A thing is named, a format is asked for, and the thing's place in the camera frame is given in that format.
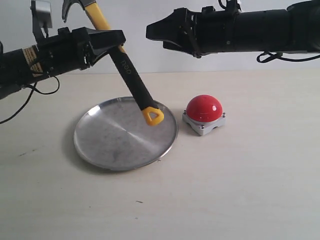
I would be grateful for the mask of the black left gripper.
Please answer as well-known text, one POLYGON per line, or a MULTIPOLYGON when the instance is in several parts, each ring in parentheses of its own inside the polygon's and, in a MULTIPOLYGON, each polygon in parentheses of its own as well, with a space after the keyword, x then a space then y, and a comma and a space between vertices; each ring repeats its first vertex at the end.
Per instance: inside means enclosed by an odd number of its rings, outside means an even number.
POLYGON ((37 44, 41 66, 50 76, 93 67, 126 37, 122 30, 97 30, 80 27, 70 30, 59 28, 57 35, 37 44))

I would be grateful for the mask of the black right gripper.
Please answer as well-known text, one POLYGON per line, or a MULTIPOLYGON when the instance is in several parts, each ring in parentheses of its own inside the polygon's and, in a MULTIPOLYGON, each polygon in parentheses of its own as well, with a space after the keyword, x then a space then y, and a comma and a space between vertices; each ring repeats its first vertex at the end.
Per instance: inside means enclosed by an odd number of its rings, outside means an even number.
POLYGON ((234 50, 236 6, 225 6, 216 11, 213 6, 201 12, 177 8, 167 17, 149 24, 145 36, 148 40, 163 41, 163 48, 181 52, 195 58, 209 54, 230 53, 234 50), (179 38, 187 35, 187 42, 178 45, 179 38))

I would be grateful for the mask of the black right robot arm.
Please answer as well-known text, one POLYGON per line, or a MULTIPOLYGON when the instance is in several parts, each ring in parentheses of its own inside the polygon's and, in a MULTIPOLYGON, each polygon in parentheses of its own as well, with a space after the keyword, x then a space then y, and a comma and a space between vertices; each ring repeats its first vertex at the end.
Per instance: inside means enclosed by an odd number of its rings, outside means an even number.
POLYGON ((320 3, 307 0, 286 9, 242 11, 237 0, 219 1, 219 9, 174 9, 146 26, 146 38, 166 50, 202 58, 218 53, 257 52, 259 63, 284 60, 285 54, 320 56, 320 3))

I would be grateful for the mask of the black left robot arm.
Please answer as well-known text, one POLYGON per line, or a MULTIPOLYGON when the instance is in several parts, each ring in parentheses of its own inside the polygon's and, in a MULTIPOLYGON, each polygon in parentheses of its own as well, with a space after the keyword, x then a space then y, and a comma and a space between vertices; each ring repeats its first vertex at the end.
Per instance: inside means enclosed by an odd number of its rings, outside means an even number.
POLYGON ((24 86, 52 77, 86 70, 125 42, 123 31, 118 29, 60 28, 57 35, 38 44, 1 55, 0 97, 3 99, 24 86))

